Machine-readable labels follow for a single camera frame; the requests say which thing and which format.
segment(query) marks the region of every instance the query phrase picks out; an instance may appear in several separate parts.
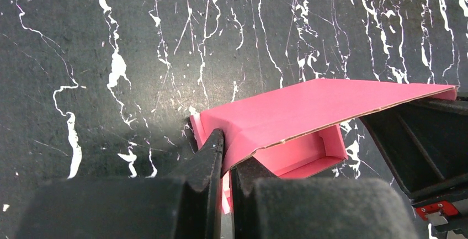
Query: open box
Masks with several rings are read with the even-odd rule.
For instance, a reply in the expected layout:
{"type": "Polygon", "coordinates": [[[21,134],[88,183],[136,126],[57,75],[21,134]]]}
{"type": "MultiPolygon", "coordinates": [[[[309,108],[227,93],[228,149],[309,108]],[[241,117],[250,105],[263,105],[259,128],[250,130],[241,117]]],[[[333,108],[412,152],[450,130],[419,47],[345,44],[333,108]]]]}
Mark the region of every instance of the open box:
{"type": "MultiPolygon", "coordinates": [[[[454,100],[456,86],[314,79],[192,115],[198,146],[225,133],[222,173],[254,156],[282,178],[305,178],[347,158],[338,124],[423,97],[454,100]]],[[[229,211],[228,174],[223,178],[229,211]]]]}

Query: box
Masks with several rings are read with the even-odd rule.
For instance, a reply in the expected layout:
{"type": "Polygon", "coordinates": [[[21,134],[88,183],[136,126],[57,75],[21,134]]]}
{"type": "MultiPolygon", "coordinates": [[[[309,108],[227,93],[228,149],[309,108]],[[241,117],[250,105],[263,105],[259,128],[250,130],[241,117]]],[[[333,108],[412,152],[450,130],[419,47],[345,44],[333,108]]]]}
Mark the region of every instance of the box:
{"type": "MultiPolygon", "coordinates": [[[[225,133],[222,173],[254,156],[281,178],[305,178],[347,158],[338,124],[423,97],[454,100],[456,86],[314,79],[214,107],[190,120],[198,146],[225,133]]],[[[223,179],[228,210],[228,176],[223,179]]]]}

